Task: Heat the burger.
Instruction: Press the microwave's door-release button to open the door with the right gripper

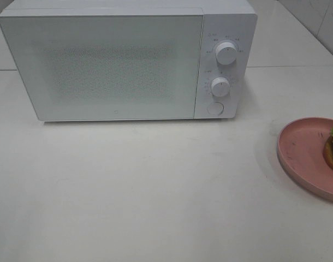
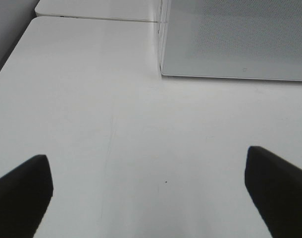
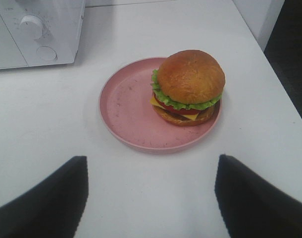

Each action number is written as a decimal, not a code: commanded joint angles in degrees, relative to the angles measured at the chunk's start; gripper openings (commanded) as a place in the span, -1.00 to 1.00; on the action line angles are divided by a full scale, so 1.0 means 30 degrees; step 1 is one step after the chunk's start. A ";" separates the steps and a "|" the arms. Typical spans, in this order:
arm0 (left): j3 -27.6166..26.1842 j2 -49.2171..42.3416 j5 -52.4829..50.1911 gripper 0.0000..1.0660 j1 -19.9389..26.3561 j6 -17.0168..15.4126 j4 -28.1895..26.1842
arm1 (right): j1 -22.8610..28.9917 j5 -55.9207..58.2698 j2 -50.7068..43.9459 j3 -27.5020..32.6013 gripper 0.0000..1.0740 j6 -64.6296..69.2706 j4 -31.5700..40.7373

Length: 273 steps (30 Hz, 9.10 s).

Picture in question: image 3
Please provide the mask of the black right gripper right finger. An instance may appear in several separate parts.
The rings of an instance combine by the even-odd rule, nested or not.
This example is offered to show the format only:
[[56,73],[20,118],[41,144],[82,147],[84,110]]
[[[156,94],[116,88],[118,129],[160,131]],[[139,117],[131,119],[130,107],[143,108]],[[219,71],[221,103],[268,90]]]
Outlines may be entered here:
[[220,155],[215,195],[232,238],[302,238],[302,203],[235,157]]

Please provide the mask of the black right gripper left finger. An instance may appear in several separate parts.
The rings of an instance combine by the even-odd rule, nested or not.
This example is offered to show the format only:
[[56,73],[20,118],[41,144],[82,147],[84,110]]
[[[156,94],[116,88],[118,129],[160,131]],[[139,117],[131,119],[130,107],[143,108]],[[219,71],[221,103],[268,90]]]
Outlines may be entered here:
[[72,238],[88,195],[87,157],[75,156],[0,207],[0,238]]

